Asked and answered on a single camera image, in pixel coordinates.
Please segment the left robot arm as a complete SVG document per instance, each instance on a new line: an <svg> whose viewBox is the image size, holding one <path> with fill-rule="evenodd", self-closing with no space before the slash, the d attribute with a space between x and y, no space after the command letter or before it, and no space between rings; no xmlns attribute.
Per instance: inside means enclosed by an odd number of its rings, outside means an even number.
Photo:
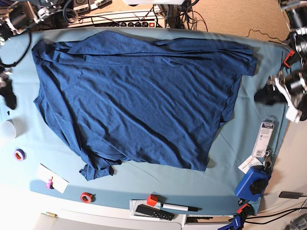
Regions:
<svg viewBox="0 0 307 230"><path fill-rule="evenodd" d="M279 0L279 7L286 20L289 34L286 39L290 52L282 58L281 68L270 76L263 89L256 92L254 100L273 105L285 103L307 116L307 2L305 0Z"/></svg>

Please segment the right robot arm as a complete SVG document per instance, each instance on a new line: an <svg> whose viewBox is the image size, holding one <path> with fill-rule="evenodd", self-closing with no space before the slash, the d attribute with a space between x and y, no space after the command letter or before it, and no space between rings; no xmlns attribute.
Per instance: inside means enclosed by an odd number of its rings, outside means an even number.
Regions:
<svg viewBox="0 0 307 230"><path fill-rule="evenodd" d="M13 92L12 80L9 75L12 68L16 67L26 56L32 43L31 29L43 22L49 16L62 9L62 0L28 0L15 1L8 6L7 12L0 17L0 46L12 37L21 34L28 34L29 41L26 48L18 60L11 64L0 62L0 95L4 98L8 108L14 110L17 106L17 98Z"/></svg>

